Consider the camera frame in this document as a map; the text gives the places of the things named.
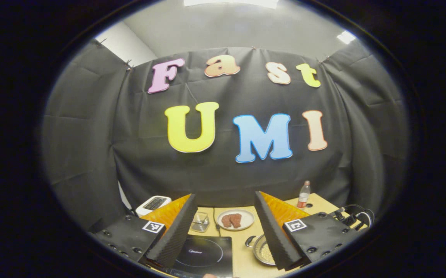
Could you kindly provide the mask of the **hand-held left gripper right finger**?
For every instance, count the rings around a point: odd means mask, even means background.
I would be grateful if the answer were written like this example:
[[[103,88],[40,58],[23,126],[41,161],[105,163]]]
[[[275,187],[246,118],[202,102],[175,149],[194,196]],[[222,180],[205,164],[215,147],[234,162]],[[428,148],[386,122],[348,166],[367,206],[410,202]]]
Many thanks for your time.
[[[279,270],[292,270],[336,253],[358,238],[358,231],[331,213],[308,214],[262,191],[254,207]]]

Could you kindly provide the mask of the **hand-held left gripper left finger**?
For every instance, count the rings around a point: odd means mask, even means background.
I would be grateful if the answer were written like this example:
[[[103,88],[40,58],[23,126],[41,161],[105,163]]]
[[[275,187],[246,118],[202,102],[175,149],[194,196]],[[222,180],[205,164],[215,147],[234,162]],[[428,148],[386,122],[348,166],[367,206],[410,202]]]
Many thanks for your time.
[[[122,216],[93,236],[133,262],[166,269],[181,252],[197,209],[196,195],[187,194],[145,216]]]

